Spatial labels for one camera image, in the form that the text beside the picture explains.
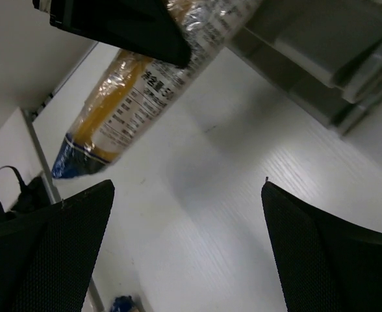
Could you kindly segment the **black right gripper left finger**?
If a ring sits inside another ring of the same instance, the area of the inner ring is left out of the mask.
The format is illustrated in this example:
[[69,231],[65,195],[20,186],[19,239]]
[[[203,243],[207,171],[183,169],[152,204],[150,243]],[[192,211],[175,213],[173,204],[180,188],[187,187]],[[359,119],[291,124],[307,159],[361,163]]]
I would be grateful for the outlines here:
[[80,311],[115,187],[104,180],[70,198],[0,220],[0,311]]

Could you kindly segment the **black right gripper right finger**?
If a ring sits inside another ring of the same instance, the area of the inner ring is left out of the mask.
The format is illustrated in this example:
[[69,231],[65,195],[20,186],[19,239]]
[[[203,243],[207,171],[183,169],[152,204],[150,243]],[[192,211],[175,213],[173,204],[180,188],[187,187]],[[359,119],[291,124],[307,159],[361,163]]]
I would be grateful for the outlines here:
[[382,311],[382,233],[270,181],[261,198],[288,311]]

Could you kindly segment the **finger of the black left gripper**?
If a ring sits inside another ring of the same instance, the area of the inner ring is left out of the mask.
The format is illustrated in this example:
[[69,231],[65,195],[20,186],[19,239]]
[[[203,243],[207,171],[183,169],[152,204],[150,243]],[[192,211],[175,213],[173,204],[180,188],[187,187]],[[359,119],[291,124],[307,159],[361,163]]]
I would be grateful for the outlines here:
[[191,47],[164,1],[33,0],[32,5],[62,31],[180,68],[190,62]]

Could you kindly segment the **spaghetti bag blue yellow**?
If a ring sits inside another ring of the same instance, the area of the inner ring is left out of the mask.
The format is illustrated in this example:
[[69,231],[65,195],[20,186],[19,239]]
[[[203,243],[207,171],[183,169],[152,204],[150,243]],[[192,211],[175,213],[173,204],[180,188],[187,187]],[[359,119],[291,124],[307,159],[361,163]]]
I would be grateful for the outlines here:
[[119,50],[68,129],[51,169],[53,179],[106,170],[121,157],[212,62],[259,1],[168,1],[192,54],[180,69]]
[[114,299],[110,312],[139,312],[131,296],[120,296]]

